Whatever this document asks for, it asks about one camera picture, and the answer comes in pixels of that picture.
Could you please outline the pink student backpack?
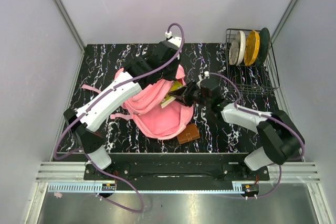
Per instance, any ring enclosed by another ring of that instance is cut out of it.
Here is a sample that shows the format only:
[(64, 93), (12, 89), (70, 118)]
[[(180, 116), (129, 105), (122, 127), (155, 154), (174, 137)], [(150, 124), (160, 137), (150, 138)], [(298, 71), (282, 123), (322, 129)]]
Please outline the pink student backpack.
[(161, 79), (143, 90), (135, 82), (117, 87), (117, 84), (132, 78), (120, 69), (107, 88), (76, 110), (76, 116), (92, 132), (107, 118), (122, 118), (133, 120), (146, 137), (169, 140), (186, 128), (194, 113), (192, 106), (183, 106), (176, 101), (162, 105), (167, 93), (176, 83), (185, 83), (184, 77), (184, 69), (179, 66), (175, 82)]

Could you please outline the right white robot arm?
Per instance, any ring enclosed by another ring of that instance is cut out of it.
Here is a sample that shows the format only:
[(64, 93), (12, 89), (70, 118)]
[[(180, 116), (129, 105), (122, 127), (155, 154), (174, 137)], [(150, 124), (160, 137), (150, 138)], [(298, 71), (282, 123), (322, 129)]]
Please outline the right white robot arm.
[(294, 160), (296, 152), (304, 152), (305, 142), (285, 111), (260, 112), (226, 100), (218, 84), (200, 77), (199, 82), (169, 92), (183, 106), (194, 104), (209, 108), (219, 120), (251, 130), (259, 135), (261, 147), (244, 158), (238, 167), (239, 176), (250, 180), (257, 170), (271, 164), (282, 165)]

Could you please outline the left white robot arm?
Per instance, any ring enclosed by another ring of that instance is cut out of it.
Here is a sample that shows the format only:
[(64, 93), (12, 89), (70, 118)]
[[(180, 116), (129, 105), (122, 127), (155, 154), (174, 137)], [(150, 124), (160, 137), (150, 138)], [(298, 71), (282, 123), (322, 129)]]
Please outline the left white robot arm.
[(95, 174), (99, 178), (109, 179), (113, 175), (113, 167), (104, 141), (95, 133), (96, 130), (127, 99), (161, 80), (174, 81), (183, 45), (180, 37), (159, 42), (153, 51), (130, 60), (113, 82), (92, 101), (77, 110), (68, 108), (64, 112), (68, 130), (96, 165)]

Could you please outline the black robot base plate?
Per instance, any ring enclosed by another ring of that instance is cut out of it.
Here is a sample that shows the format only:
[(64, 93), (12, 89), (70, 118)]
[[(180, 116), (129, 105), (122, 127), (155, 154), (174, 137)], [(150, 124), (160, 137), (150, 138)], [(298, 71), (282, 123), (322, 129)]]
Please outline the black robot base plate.
[(257, 171), (244, 163), (246, 153), (114, 153), (105, 169), (128, 181), (151, 177), (198, 177), (223, 181), (270, 180), (266, 166)]

